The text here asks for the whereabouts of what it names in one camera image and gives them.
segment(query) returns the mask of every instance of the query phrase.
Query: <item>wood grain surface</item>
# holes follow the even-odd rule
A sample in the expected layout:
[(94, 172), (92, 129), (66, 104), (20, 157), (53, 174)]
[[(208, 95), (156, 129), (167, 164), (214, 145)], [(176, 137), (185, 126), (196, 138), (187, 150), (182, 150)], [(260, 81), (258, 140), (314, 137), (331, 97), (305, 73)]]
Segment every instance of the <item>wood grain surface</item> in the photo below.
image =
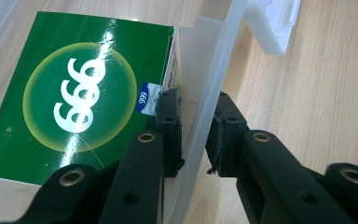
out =
[[(192, 26), (199, 15), (223, 19), (229, 3), (20, 0), (0, 31), (0, 102), (38, 10)], [(358, 1), (303, 0), (282, 56), (265, 55), (243, 21), (223, 91), (251, 129), (275, 133), (305, 166), (358, 165)], [(247, 223), (235, 179), (209, 168), (204, 156), (185, 223)], [(19, 217), (36, 191), (0, 181), (0, 219)]]

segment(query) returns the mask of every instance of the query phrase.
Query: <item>screw hole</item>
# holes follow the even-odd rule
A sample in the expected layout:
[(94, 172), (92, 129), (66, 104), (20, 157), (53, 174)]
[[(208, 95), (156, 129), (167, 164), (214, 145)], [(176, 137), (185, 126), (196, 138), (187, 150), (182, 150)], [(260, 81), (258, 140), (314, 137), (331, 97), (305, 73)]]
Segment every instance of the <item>screw hole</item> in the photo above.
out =
[(301, 190), (297, 194), (298, 198), (301, 199), (303, 203), (316, 204), (318, 203), (318, 198), (316, 198), (313, 194), (307, 192), (306, 190)]
[(155, 135), (152, 133), (142, 133), (138, 136), (138, 141), (148, 143), (155, 140)]
[(135, 191), (130, 191), (123, 197), (123, 202), (128, 205), (137, 204), (139, 201), (141, 201), (141, 196)]
[(271, 140), (271, 138), (264, 133), (254, 133), (252, 137), (259, 142), (269, 142)]
[(352, 168), (342, 168), (339, 170), (339, 173), (348, 181), (351, 181), (354, 184), (358, 184), (358, 171)]

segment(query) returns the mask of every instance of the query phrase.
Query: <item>clear plastic container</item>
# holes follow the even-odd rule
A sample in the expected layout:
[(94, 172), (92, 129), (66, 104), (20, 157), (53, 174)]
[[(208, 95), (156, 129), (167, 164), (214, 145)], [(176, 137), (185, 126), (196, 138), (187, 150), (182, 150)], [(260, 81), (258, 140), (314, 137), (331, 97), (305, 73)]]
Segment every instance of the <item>clear plastic container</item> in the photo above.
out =
[[(34, 13), (37, 10), (58, 10), (178, 27), (177, 44), (181, 60), (177, 84), (182, 94), (183, 157), (186, 164), (176, 178), (165, 181), (165, 223), (183, 223), (186, 216), (215, 105), (248, 2), (253, 1), (98, 1), (95, 6), (92, 6), (93, 1), (51, 1), (32, 7)], [(20, 1), (14, 14), (21, 13), (27, 4)], [(20, 57), (20, 53), (17, 51), (16, 56)], [(14, 67), (0, 74), (0, 104), (13, 71)], [(0, 179), (0, 221), (20, 217), (37, 190), (38, 186)]]

